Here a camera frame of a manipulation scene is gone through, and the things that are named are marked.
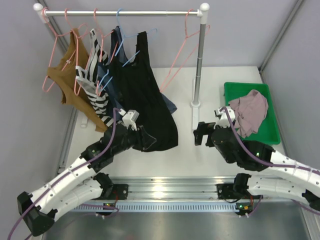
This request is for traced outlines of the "pink tank top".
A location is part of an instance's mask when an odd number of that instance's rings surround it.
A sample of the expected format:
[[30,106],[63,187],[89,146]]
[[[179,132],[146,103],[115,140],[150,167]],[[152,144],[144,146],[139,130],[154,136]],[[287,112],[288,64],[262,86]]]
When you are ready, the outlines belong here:
[[229,101],[228,105],[234,111],[234,127],[242,138],[258,133],[269,108],[267,99],[256,89],[252,89],[245,96]]

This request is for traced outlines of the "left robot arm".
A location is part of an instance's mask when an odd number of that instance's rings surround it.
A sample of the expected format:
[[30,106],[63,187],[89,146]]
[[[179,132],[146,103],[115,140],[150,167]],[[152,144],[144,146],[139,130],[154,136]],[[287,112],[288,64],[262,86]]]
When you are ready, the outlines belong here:
[[18,211],[31,235],[47,232],[64,214],[89,200],[109,198],[113,182],[101,170],[113,162],[115,155],[131,148],[148,150],[156,141],[143,126],[133,129],[117,124],[50,182],[31,193],[22,192],[17,197]]

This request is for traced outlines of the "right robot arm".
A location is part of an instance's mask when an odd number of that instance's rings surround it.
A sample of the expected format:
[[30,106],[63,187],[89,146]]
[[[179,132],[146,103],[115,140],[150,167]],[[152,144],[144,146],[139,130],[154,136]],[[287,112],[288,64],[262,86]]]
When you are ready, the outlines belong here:
[[236,164],[247,173],[236,175],[233,192],[238,198],[277,196],[293,200],[316,214],[320,213],[320,171],[293,160],[270,145],[241,140],[232,124],[199,122],[193,131],[194,144],[214,147],[228,164]]

